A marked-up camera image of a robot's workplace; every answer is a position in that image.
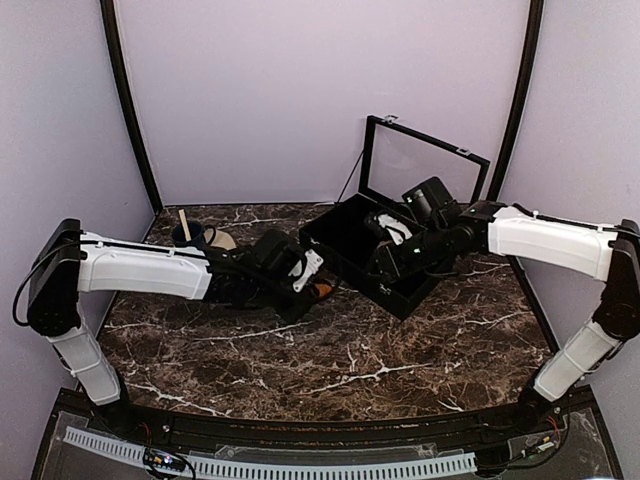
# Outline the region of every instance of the cable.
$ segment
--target cable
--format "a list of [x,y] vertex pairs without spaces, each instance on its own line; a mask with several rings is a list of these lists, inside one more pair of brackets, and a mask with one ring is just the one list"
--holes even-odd
[[13,321],[21,327],[29,326],[29,319],[27,319],[27,321],[25,322],[18,318],[18,303],[20,302],[20,297],[22,296],[22,292],[24,288],[27,286],[27,283],[29,283],[29,280],[31,280],[31,277],[33,277],[36,274],[36,272],[45,264],[45,262],[47,262],[51,257],[57,254],[59,251],[64,250],[65,248],[80,246],[80,245],[97,245],[97,244],[98,242],[96,240],[79,240],[75,242],[65,243],[63,245],[57,246],[52,250],[49,250],[40,260],[38,260],[38,262],[36,262],[35,265],[31,268],[31,271],[27,274],[27,276],[24,277],[24,280],[22,280],[22,283],[20,283],[18,290],[16,290],[15,297],[13,297],[13,308],[12,308]]
[[494,469],[498,469],[498,468],[505,468],[506,470],[530,470],[530,469],[533,469],[533,468],[541,467],[542,465],[545,465],[546,463],[550,462],[551,459],[554,458],[556,455],[558,455],[560,450],[562,450],[562,448],[567,443],[567,440],[569,438],[569,432],[570,432],[570,429],[571,429],[571,410],[570,410],[570,407],[568,406],[568,399],[567,399],[566,412],[567,412],[567,428],[565,429],[564,435],[563,435],[562,439],[558,438],[557,447],[547,457],[545,457],[544,460],[542,460],[542,461],[540,461],[538,463],[529,464],[529,465],[511,465],[514,462],[517,462],[519,460],[524,460],[525,458],[531,456],[531,455],[522,456],[522,454],[520,454],[518,457],[511,458],[511,459],[509,459],[509,460],[507,460],[506,462],[503,462],[503,463],[498,463],[498,464],[495,464],[495,465],[478,464],[477,466],[479,468],[482,468],[482,469],[485,469],[485,470],[494,470]]
[[[124,442],[128,442],[128,443],[131,443],[133,445],[137,445],[139,447],[154,448],[156,450],[160,450],[161,452],[164,452],[164,453],[167,453],[167,454],[169,454],[171,456],[179,458],[180,460],[182,460],[185,463],[187,468],[189,468],[189,471],[191,472],[191,480],[198,480],[198,476],[196,474],[196,469],[193,467],[193,465],[191,465],[191,462],[189,462],[189,460],[187,460],[183,455],[181,455],[179,453],[167,452],[166,450],[164,450],[164,447],[162,447],[162,446],[156,446],[156,445],[153,445],[152,443],[144,444],[144,443],[138,442],[136,440],[131,440],[131,439],[125,438],[122,435],[118,435],[116,432],[114,432],[109,427],[109,425],[107,425],[107,422],[105,421],[105,419],[102,418],[102,416],[97,411],[95,411],[94,409],[91,409],[91,413],[93,413],[93,417],[94,418],[96,418],[96,419],[98,419],[100,421],[100,423],[105,428],[105,430],[107,430],[107,432],[110,433],[111,435],[113,435],[114,437],[117,437],[117,438],[119,438],[120,440],[122,440]],[[138,426],[143,426],[143,425],[146,426],[146,423],[143,422]],[[146,426],[145,428],[148,430],[148,434],[149,434],[148,438],[151,438],[151,430],[149,429],[148,426]],[[171,475],[169,472],[164,473],[164,472],[157,471],[152,465],[151,466],[150,465],[144,465],[144,466],[145,467],[149,466],[151,468],[151,470],[156,474],[164,475],[164,477],[156,477],[156,478],[166,478],[166,475]]]
[[551,217],[549,215],[535,215],[531,210],[527,210],[519,203],[514,203],[513,207],[517,208],[520,211],[520,213],[525,214],[527,217],[536,218],[538,220],[542,220],[545,222],[561,223],[563,225],[571,225],[572,227],[587,228],[589,230],[602,229],[603,232],[624,233],[626,235],[630,235],[635,238],[640,238],[640,233],[627,230],[626,228],[623,228],[620,225],[616,225],[614,227],[600,227],[599,225],[593,225],[591,223],[576,222],[574,220],[566,220],[564,218]]
[[360,165],[360,160],[362,160],[362,156],[363,155],[364,155],[364,148],[360,152],[360,155],[358,156],[358,159],[356,160],[356,164],[353,166],[353,170],[351,170],[351,173],[349,174],[349,178],[347,178],[347,183],[345,183],[344,187],[342,187],[342,192],[340,192],[340,196],[338,197],[338,201],[336,203],[340,203],[340,200],[342,200],[342,195],[344,195],[345,190],[349,186],[349,182],[351,181],[351,177],[353,177],[353,174],[356,173],[356,168],[358,168],[358,165]]

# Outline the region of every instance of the brown marble surface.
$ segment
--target brown marble surface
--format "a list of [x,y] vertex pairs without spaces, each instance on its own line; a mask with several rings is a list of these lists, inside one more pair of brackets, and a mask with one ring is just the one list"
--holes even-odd
[[[327,206],[187,207],[242,245]],[[148,242],[170,244],[166,209]],[[122,293],[100,343],[138,404],[265,420],[381,420],[513,402],[550,356],[506,260],[471,256],[405,321],[343,286],[298,324],[270,309]]]

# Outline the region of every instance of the black metal frame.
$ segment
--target black metal frame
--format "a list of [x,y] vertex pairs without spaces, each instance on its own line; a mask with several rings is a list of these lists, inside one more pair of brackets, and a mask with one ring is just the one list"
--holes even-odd
[[116,82],[118,97],[120,98],[120,106],[122,115],[127,125],[131,147],[136,157],[138,169],[147,191],[147,197],[155,213],[159,213],[163,209],[160,192],[153,177],[153,170],[149,163],[149,157],[144,147],[138,117],[133,103],[133,96],[127,79],[127,70],[125,67],[124,56],[122,54],[122,44],[120,43],[120,35],[118,33],[118,20],[116,17],[115,6],[113,0],[100,0],[102,8],[102,21],[104,23],[104,33],[107,39],[107,47],[109,49],[109,58],[111,59],[111,68],[113,70],[113,78]]
[[524,105],[527,101],[527,93],[529,91],[529,83],[531,82],[533,63],[538,46],[538,36],[540,35],[540,26],[542,24],[543,8],[544,0],[531,0],[529,3],[529,19],[524,37],[524,46],[522,47],[518,80],[516,81],[511,110],[509,111],[509,120],[507,120],[507,127],[504,131],[500,153],[498,153],[498,160],[496,161],[496,168],[493,171],[493,177],[489,191],[487,192],[487,200],[495,201],[498,199],[507,175],[513,148],[515,147],[518,131],[520,130]]
[[418,132],[397,123],[389,122],[374,115],[369,115],[367,117],[367,125],[364,133],[364,153],[362,155],[362,168],[360,170],[360,182],[358,185],[358,192],[360,192],[362,195],[387,207],[393,207],[395,203],[392,199],[385,197],[380,192],[376,192],[369,187],[369,177],[371,174],[371,162],[373,157],[373,144],[375,141],[376,129],[378,127],[388,128],[389,130],[393,130],[417,140],[421,140],[425,143],[434,145],[478,165],[479,171],[476,178],[475,186],[473,188],[473,193],[471,195],[471,203],[476,202],[480,198],[480,193],[482,192],[484,181],[487,178],[487,173],[489,172],[489,165],[491,163],[489,162],[489,160],[479,157],[478,155],[475,155],[467,150],[463,150],[454,145],[451,145],[450,143],[426,135],[422,132]]
[[[277,422],[229,419],[168,412],[165,410],[136,407],[145,417],[160,425],[168,425],[167,435],[158,444],[182,453],[189,450],[216,451],[221,445],[252,446],[270,449],[344,450],[392,446],[419,445],[435,442],[440,451],[462,448],[465,451],[481,452],[502,447],[517,434],[507,434],[478,428],[487,422],[495,424],[512,415],[515,404],[487,408],[474,412],[452,413],[406,420],[382,420],[367,422]],[[573,389],[571,397],[563,407],[564,412],[590,408],[596,418],[600,436],[616,478],[622,471],[611,437],[591,387]],[[79,392],[60,389],[45,428],[40,448],[32,471],[32,480],[41,478],[47,451],[60,412],[69,412],[87,417],[89,427],[105,430],[91,413],[86,396]]]
[[[153,210],[158,213],[162,211],[163,203],[162,199],[160,198],[158,186],[153,176],[149,157],[144,146],[144,141],[142,139],[142,134],[140,131],[140,125],[138,123],[138,118],[133,103],[133,97],[131,95],[131,89],[129,87],[124,56],[122,53],[122,44],[120,42],[120,36],[118,33],[118,22],[115,13],[114,2],[113,0],[100,0],[100,4],[102,7],[102,19],[104,23],[105,36],[107,39],[107,46],[109,49],[109,58],[111,59],[113,76],[118,90],[118,96],[120,97],[120,105],[122,107],[122,113],[127,125],[127,130],[129,132],[131,146],[133,147],[133,151],[135,153],[136,162],[138,164],[138,169],[140,170],[140,175],[142,176],[142,180],[147,191],[149,202],[151,203]],[[502,146],[500,148],[500,153],[496,161],[496,167],[491,179],[491,184],[489,186],[487,195],[487,198],[489,200],[496,200],[498,198],[500,189],[502,187],[502,184],[504,183],[507,168],[509,166],[509,161],[511,160],[511,154],[513,153],[516,136],[520,128],[524,104],[527,98],[527,92],[531,80],[531,73],[533,71],[533,62],[535,58],[536,47],[538,44],[540,25],[542,22],[543,5],[544,0],[530,1],[529,19],[527,23],[527,30],[522,51],[522,59],[520,61],[518,79],[516,81],[515,93],[513,96],[513,102],[511,104],[511,110],[509,112],[509,119],[507,122],[507,127],[505,129]],[[414,136],[414,133],[417,133],[419,136],[416,136],[416,138],[420,138],[424,141],[445,149],[453,147],[452,145],[449,145],[445,142],[434,139],[427,135],[419,134],[419,132],[415,132],[409,128],[402,127],[401,125],[393,124],[393,126],[391,126],[389,124],[384,124],[384,126],[390,128],[393,127],[394,130],[407,133],[412,136]],[[477,199],[479,195],[480,191],[474,191],[475,199]]]

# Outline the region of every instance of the black box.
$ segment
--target black box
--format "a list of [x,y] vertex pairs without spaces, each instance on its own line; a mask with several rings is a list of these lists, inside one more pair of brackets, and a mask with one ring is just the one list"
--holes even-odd
[[[389,140],[390,137],[385,136],[389,135],[389,132],[391,132],[391,137],[395,138]],[[396,162],[396,165],[390,167],[391,173],[388,177],[391,180],[389,182],[384,180],[386,174],[380,173],[379,168],[372,174],[376,133],[379,138],[383,138],[381,143],[383,146],[395,141],[399,142],[400,147],[396,150],[400,151],[401,159]],[[415,149],[418,144],[428,146],[431,153],[416,155]],[[421,157],[422,164],[412,166],[413,159],[407,155],[407,152]],[[426,157],[429,157],[430,161],[436,161],[436,164],[427,166],[425,170]],[[452,161],[460,159],[464,160],[461,165],[454,166],[452,164]],[[472,173],[468,170],[469,165],[472,167]],[[461,179],[460,172],[465,169],[467,169],[467,177]],[[418,233],[426,227],[418,225],[409,209],[402,203],[401,195],[403,193],[431,176],[442,176],[443,174],[447,175],[447,172],[453,172],[452,179],[462,180],[461,185],[456,184],[457,188],[452,191],[454,198],[460,203],[473,203],[480,196],[488,170],[489,161],[468,150],[457,148],[442,140],[393,123],[393,121],[369,116],[367,117],[357,193],[303,226],[299,232],[300,242],[305,248],[320,245],[322,248],[318,248],[318,250],[321,254],[328,250],[329,255],[325,255],[325,260],[330,271],[342,276],[343,280],[353,288],[399,319],[404,320],[436,287],[440,279],[421,271],[404,280],[384,285],[376,277],[368,275],[367,266],[380,240],[365,227],[365,217],[371,212],[387,211],[396,217],[403,217],[403,223],[408,226],[411,232]],[[451,189],[446,180],[446,178],[443,179],[445,185]],[[458,198],[458,196],[463,196],[461,192],[467,187],[468,197]],[[381,193],[380,189],[383,189],[387,195]],[[453,257],[444,260],[431,273],[450,271],[454,260]]]

